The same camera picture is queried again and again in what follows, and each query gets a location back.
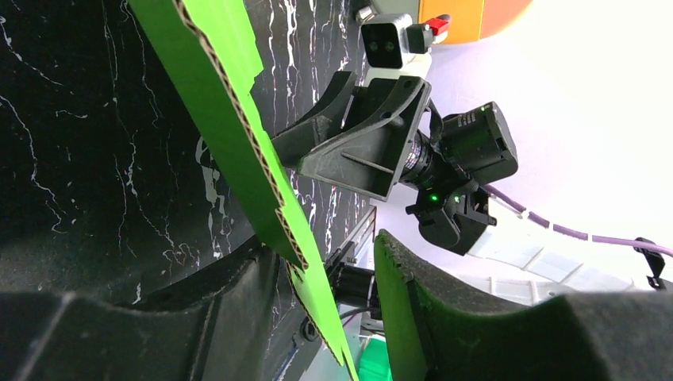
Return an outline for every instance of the marble surface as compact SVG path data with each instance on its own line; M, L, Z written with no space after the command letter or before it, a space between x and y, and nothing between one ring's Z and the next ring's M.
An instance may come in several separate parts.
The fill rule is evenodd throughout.
M356 6L318 3L246 1L271 135L363 70ZM0 290L133 302L253 234L125 0L0 2L0 37ZM331 252L367 200L291 181Z

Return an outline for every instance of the bright green container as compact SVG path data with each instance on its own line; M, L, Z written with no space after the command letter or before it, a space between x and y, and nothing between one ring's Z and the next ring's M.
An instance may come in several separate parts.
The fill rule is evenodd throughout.
M360 357L358 369L360 381L392 381L388 360L388 348L385 341L372 338Z

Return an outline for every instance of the black clamp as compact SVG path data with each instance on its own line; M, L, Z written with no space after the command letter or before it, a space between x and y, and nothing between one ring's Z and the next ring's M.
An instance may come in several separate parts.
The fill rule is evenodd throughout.
M636 238L636 241L645 242L648 244L655 244L654 242L647 240L643 237ZM658 252L653 252L646 248L633 248L640 254L645 256L645 260L648 261L650 270L652 270L652 276L648 276L649 285L657 291L666 291L667 284L671 284L666 279L661 279L661 273L663 268L666 266L666 261L663 260L663 256Z

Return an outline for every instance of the orange panel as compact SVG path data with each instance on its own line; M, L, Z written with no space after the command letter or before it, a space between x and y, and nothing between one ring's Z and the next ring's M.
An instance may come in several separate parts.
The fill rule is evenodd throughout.
M512 25L533 0L483 0L481 38L491 37Z
M462 44L479 40L483 8L484 0L420 0L418 20L450 14L451 26L445 44Z

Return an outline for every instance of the white wall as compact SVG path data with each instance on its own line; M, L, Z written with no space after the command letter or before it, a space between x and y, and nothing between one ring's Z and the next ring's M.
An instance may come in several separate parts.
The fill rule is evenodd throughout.
M495 185L510 197L573 229L673 247L673 2L639 4L535 0L496 37L435 48L429 81L442 114L500 105L520 169ZM379 228L451 272L524 277L425 243L403 211L414 200L396 187Z

